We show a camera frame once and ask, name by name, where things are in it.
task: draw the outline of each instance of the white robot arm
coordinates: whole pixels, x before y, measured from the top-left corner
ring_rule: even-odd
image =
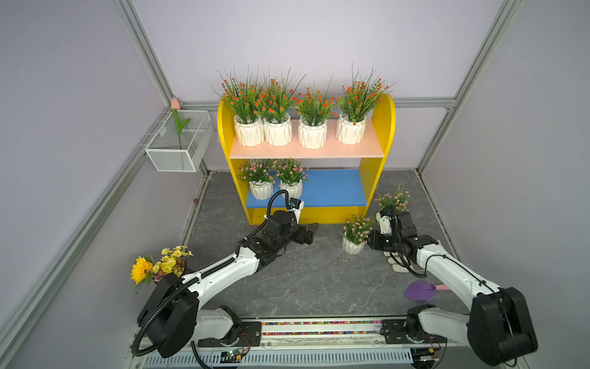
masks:
[[[537,350],[537,340],[524,296],[515,288],[503,289],[485,280],[452,257],[436,240],[418,235],[408,212],[391,215],[389,233],[373,231],[369,247],[397,252],[403,265],[416,277],[426,273],[447,285],[470,309],[470,315],[448,312],[434,305],[408,310],[406,324],[399,332],[413,340],[435,334],[471,347],[488,365],[497,365]],[[424,269],[419,274],[410,262]]]
[[[277,210],[271,215],[272,203],[281,194],[286,196],[287,211]],[[235,344],[241,319],[227,306],[216,310],[201,307],[231,284],[269,265],[292,241],[312,243],[317,223],[299,225],[303,205],[299,199],[289,198],[286,190],[276,192],[268,201],[264,222],[238,242],[233,254],[198,272],[182,277],[171,273],[162,278],[137,317],[140,330],[133,340],[132,354],[141,356],[158,350],[166,358],[188,341],[203,338]],[[153,345],[140,349],[146,335]]]

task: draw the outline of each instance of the pink tulip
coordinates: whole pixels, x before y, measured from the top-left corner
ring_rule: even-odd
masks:
[[[177,98],[170,100],[170,107],[175,110],[180,110],[181,103],[178,101]]]

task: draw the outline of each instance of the white ceramic pot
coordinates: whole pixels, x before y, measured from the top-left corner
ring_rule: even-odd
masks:
[[[346,116],[340,115],[338,124],[336,125],[336,138],[341,143],[347,145],[356,145],[363,140],[365,136],[365,128],[367,126],[367,118],[361,122],[353,123],[346,120]]]
[[[306,149],[319,149],[326,144],[328,137],[327,119],[319,126],[309,126],[305,118],[299,120],[299,143]]]
[[[349,253],[351,255],[359,254],[363,250],[364,246],[365,246],[365,242],[361,242],[360,244],[355,244],[355,243],[352,243],[349,240],[347,240],[346,237],[342,236],[342,248],[344,249],[344,251],[346,251],[347,253]]]
[[[381,216],[380,212],[377,212],[377,214],[375,214],[375,218],[377,219],[377,223],[379,223],[381,234],[391,233],[391,223],[387,215]]]
[[[256,200],[266,200],[273,195],[273,183],[256,183],[254,181],[251,181],[250,191],[252,191],[252,195]]]
[[[256,118],[254,123],[244,124],[242,119],[234,116],[235,135],[243,146],[257,146],[264,142],[264,129],[262,120]]]
[[[287,190],[289,192],[289,198],[294,197],[294,198],[301,198],[301,195],[303,195],[303,181],[299,180],[299,182],[297,182],[296,184],[289,186],[285,183],[283,183],[283,181],[281,181],[281,183],[279,183],[278,187],[281,190]]]
[[[287,114],[287,120],[283,123],[264,122],[264,136],[266,141],[273,146],[284,146],[293,139],[293,126],[291,116]]]

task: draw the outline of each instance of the potted plant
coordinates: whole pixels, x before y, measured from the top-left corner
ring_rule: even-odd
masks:
[[[408,205],[409,192],[405,190],[405,185],[400,183],[397,190],[393,195],[387,193],[385,195],[377,194],[375,201],[381,207],[381,211],[375,214],[375,218],[379,223],[379,229],[381,234],[391,233],[391,223],[389,218],[395,213],[401,211],[408,211],[406,205]]]
[[[266,141],[273,146],[284,146],[293,139],[291,116],[287,113],[297,100],[293,96],[294,90],[288,90],[292,80],[293,78],[289,80],[289,73],[287,78],[280,81],[270,79],[265,83],[266,90],[258,94],[254,102],[257,114],[263,120]]]
[[[269,173],[273,165],[273,159],[248,160],[240,165],[238,178],[250,183],[254,198],[266,200],[273,195],[274,178]]]
[[[389,86],[383,88],[381,78],[371,71],[369,77],[360,79],[357,72],[352,79],[352,86],[342,86],[344,96],[338,97],[342,110],[336,126],[336,138],[347,145],[355,145],[365,135],[367,114],[377,105],[383,103],[383,94],[389,92]]]
[[[221,84],[223,94],[215,93],[235,112],[235,135],[241,145],[260,145],[264,141],[264,129],[262,120],[257,115],[255,102],[263,88],[258,85],[258,78],[253,80],[252,74],[246,78],[246,83],[236,81],[231,73],[227,77]]]
[[[328,118],[330,116],[338,117],[338,114],[332,112],[334,98],[325,99],[325,95],[313,86],[307,88],[307,92],[302,99],[297,101],[295,109],[301,115],[299,120],[299,143],[307,149],[319,149],[326,144],[328,133]]]
[[[362,251],[373,229],[371,224],[374,221],[361,217],[359,214],[346,221],[344,233],[342,233],[342,248],[351,255],[357,255]]]
[[[274,169],[277,178],[281,180],[279,188],[289,192],[289,198],[301,198],[303,194],[303,181],[307,181],[309,174],[303,168],[303,164],[297,159],[278,159],[274,161]]]

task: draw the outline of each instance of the metal mesh basket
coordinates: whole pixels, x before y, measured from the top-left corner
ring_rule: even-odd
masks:
[[[178,110],[178,118],[191,118],[181,132],[180,142],[170,112],[145,149],[159,172],[196,172],[213,135],[206,110]]]

